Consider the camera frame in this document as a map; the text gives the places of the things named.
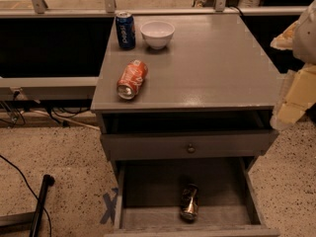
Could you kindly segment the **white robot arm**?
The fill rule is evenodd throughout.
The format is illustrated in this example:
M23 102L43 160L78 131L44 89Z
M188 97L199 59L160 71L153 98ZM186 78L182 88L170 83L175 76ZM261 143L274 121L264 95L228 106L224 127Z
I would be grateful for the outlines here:
M271 47L291 50L304 63L297 72L289 70L282 81L270 120L272 128L281 131L295 124L316 104L316 0L272 40Z

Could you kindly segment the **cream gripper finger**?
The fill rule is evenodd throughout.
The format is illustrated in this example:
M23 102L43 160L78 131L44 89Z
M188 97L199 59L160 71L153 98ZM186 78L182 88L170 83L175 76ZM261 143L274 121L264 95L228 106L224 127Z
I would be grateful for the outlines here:
M276 105L273 110L273 116L270 125L276 130L285 130L294 125L305 115L305 111L296 106L280 104Z

